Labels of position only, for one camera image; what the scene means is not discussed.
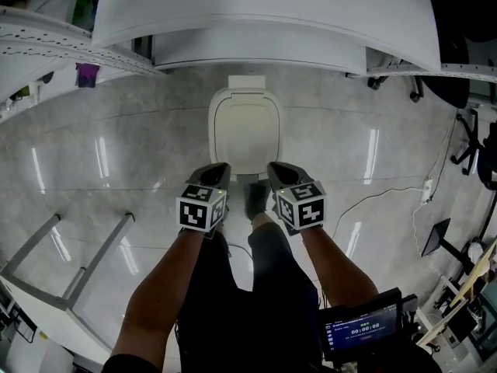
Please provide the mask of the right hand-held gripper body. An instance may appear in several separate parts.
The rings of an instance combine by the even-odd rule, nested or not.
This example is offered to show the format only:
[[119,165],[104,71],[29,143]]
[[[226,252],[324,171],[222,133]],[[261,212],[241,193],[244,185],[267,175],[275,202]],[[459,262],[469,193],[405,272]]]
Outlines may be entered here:
[[285,162],[270,162],[269,182],[278,218],[289,235],[322,226],[325,222],[325,191],[320,181],[311,178],[299,166]]

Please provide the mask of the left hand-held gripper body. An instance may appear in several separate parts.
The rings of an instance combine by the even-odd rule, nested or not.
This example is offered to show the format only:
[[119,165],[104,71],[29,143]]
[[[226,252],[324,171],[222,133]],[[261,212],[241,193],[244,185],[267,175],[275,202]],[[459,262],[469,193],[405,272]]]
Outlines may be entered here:
[[176,222],[181,230],[202,232],[212,239],[217,225],[224,220],[231,166],[226,162],[195,170],[176,198]]

